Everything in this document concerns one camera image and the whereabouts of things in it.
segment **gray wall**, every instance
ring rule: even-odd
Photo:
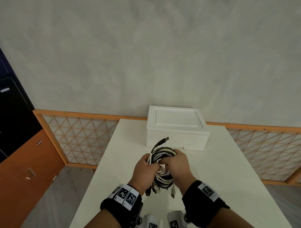
[[[0,47],[38,109],[301,127],[301,1],[0,0]]]

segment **cable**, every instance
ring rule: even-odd
[[[146,161],[148,164],[155,163],[158,160],[165,158],[165,157],[173,157],[176,155],[175,151],[173,149],[171,149],[170,147],[160,147],[160,148],[155,149],[156,147],[165,143],[167,140],[169,140],[169,137],[160,140],[154,146],[154,148],[152,149],[152,151]],[[159,193],[160,188],[168,189],[170,186],[173,185],[173,183],[174,183],[174,180],[173,180],[169,170],[161,171],[160,173],[155,174],[155,179],[153,181],[153,184],[149,189],[147,189],[145,191],[145,194],[146,194],[146,196],[150,196],[151,189],[153,190],[153,192],[155,194]]]

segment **styrofoam box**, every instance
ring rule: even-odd
[[[154,147],[169,137],[162,146],[186,150],[204,150],[209,130],[199,109],[150,106],[147,119],[146,146]]]

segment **orange cabinet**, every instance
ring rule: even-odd
[[[0,227],[20,227],[63,167],[44,130],[0,163]]]

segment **wristband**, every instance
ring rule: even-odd
[[[109,211],[122,228],[135,227],[143,203],[139,192],[133,187],[119,185],[100,205]]]
[[[197,227],[207,227],[217,212],[230,207],[207,184],[197,180],[182,197],[187,218]]]

